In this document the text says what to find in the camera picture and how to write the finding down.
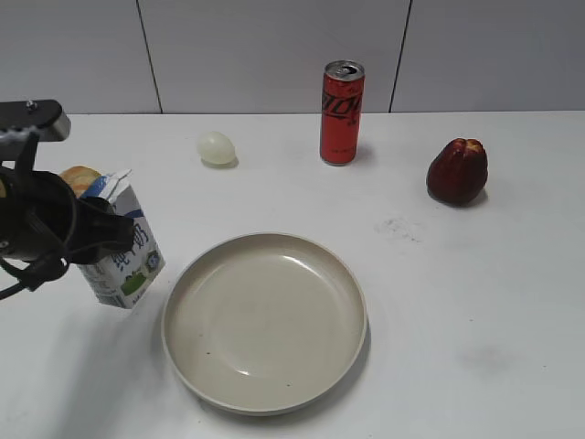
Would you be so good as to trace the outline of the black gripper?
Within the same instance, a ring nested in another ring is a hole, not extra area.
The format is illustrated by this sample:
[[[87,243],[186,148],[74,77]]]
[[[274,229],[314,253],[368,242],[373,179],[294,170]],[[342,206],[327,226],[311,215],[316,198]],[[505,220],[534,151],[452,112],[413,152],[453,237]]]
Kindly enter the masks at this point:
[[[132,218],[103,198],[77,199],[56,174],[1,168],[1,256],[35,262],[55,256],[89,265],[133,247]]]

